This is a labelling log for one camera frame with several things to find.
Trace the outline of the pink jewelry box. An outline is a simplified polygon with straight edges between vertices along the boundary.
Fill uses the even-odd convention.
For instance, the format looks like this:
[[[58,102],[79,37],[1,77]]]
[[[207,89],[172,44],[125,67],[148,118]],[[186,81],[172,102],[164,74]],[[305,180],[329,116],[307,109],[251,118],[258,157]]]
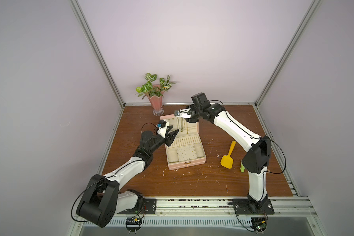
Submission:
[[[199,124],[189,123],[184,118],[174,115],[161,116],[169,121],[174,130],[179,130],[170,147],[166,146],[168,169],[170,171],[197,166],[206,162],[206,154],[199,136]]]

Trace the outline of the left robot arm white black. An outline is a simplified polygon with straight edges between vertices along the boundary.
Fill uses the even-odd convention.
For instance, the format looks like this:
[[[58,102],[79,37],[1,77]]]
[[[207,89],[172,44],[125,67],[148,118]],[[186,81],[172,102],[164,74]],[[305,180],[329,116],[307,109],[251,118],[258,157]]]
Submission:
[[[85,190],[77,197],[76,212],[71,218],[80,223],[91,222],[101,228],[108,225],[113,216],[125,210],[141,207],[141,193],[121,189],[136,175],[142,173],[153,161],[153,153],[161,146],[170,146],[179,130],[173,126],[156,126],[157,132],[150,130],[141,133],[140,142],[133,156],[116,170],[105,174],[92,176]]]

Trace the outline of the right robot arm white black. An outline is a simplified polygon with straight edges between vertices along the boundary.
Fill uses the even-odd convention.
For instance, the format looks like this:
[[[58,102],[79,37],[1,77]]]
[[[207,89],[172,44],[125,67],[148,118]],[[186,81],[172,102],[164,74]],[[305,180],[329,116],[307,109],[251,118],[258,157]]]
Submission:
[[[252,132],[235,118],[233,118],[223,103],[219,100],[208,100],[201,92],[192,96],[193,104],[185,109],[175,111],[177,117],[184,118],[189,123],[196,123],[204,119],[228,133],[246,152],[242,165],[248,172],[249,191],[246,199],[233,199],[235,214],[275,214],[271,200],[266,190],[266,174],[283,174],[287,167],[280,172],[268,170],[271,144],[270,137]]]

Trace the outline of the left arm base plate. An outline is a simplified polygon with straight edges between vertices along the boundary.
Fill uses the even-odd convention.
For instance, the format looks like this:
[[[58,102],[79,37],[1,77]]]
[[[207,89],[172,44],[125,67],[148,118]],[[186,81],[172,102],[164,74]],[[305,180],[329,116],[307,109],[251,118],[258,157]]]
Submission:
[[[157,200],[154,198],[141,198],[133,208],[127,207],[116,214],[155,214]]]

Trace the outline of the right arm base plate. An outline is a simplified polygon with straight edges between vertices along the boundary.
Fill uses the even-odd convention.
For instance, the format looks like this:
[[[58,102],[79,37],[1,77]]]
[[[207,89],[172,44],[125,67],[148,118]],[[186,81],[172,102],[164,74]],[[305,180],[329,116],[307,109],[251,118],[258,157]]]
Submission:
[[[241,215],[273,215],[275,214],[272,203],[268,197],[257,202],[253,199],[233,199],[232,200],[236,214]]]

